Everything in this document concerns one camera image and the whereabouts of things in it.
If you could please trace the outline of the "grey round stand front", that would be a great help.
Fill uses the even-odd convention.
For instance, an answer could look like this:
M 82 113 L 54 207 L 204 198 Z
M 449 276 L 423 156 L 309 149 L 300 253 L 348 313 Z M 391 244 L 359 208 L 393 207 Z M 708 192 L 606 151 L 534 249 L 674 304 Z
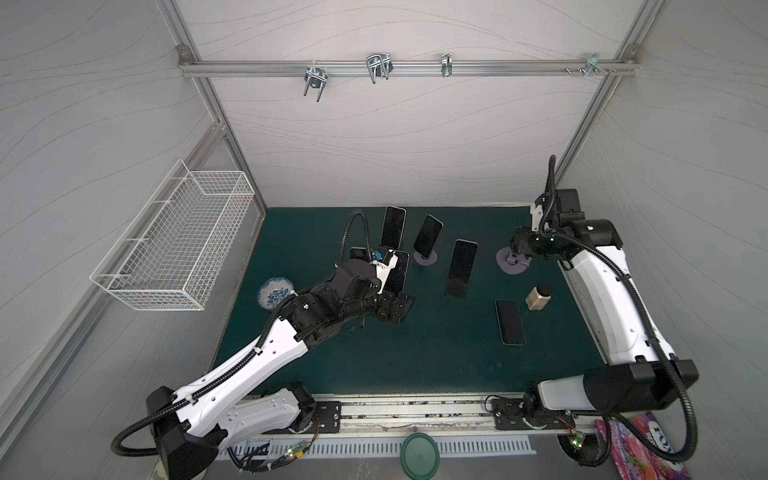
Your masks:
M 530 266 L 532 257 L 507 246 L 497 251 L 495 256 L 499 268 L 508 275 L 524 273 Z

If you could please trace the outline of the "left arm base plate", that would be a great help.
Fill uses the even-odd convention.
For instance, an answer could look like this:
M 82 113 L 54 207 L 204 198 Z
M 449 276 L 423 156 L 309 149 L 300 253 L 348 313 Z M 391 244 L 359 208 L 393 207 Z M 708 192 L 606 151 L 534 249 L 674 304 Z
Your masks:
M 336 434 L 341 428 L 340 401 L 320 401 L 312 414 L 306 414 L 284 429 L 273 429 L 265 432 L 270 434 Z

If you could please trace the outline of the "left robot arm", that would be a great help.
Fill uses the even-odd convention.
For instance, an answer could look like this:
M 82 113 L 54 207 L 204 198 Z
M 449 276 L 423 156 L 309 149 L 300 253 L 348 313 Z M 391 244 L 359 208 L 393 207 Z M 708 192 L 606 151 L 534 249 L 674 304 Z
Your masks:
M 170 479 L 193 479 L 224 451 L 264 432 L 318 426 L 317 403 L 301 384 L 251 400 L 249 394 L 284 366 L 338 335 L 345 323 L 374 317 L 399 325 L 414 299 L 387 289 L 399 269 L 393 248 L 367 247 L 362 258 L 339 254 L 334 272 L 271 310 L 260 335 L 217 368 L 146 399 L 147 416 L 111 442 L 120 457 L 160 459 Z

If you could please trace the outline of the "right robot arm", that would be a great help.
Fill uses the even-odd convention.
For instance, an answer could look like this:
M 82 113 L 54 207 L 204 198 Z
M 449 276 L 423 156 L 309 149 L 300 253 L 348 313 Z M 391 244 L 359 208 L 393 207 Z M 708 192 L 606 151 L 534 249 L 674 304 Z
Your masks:
M 698 446 L 698 423 L 688 389 L 699 378 L 695 363 L 682 360 L 660 333 L 630 273 L 614 224 L 586 218 L 575 189 L 555 183 L 557 160 L 549 158 L 543 192 L 530 207 L 531 223 L 515 231 L 507 262 L 534 259 L 559 264 L 593 340 L 605 360 L 583 374 L 543 380 L 523 397 L 519 411 L 533 428 L 560 412 L 597 416 L 605 423 L 603 450 L 587 466 L 604 462 L 616 421 L 659 458 L 682 463 Z M 678 402 L 685 437 L 677 450 L 653 443 L 629 414 L 663 410 Z

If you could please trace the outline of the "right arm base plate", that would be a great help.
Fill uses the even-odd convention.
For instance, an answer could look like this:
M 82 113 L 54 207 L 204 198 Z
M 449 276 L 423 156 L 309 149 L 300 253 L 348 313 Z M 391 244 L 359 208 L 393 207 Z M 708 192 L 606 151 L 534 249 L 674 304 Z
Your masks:
M 497 430 L 503 431 L 572 431 L 575 423 L 565 411 L 547 410 L 533 400 L 506 398 L 496 395 L 487 397 L 484 409 L 494 421 Z

